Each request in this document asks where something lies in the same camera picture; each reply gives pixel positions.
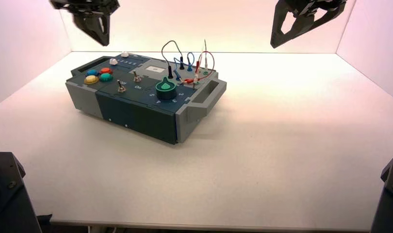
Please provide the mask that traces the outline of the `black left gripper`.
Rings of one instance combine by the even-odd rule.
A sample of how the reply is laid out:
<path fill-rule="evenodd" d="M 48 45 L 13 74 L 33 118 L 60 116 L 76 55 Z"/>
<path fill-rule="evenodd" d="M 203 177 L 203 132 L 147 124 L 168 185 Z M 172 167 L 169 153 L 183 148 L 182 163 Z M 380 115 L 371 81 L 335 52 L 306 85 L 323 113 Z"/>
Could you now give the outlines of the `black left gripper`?
<path fill-rule="evenodd" d="M 54 9 L 68 10 L 73 16 L 73 22 L 81 31 L 104 46 L 110 40 L 110 16 L 120 4 L 117 0 L 50 0 Z M 103 15 L 100 17 L 81 15 Z"/>

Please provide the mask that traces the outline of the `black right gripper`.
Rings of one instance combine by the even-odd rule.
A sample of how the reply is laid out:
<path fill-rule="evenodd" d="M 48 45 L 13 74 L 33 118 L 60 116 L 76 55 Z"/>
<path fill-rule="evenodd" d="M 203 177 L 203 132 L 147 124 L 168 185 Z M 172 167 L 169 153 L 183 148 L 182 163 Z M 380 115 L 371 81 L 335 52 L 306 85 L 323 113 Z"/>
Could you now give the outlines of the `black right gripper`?
<path fill-rule="evenodd" d="M 344 11 L 346 2 L 347 0 L 279 0 L 275 6 L 271 46 L 277 48 L 335 19 Z M 318 9 L 323 9 L 326 12 L 315 20 Z M 288 13 L 293 14 L 295 21 L 290 30 L 284 33 L 282 26 Z"/>

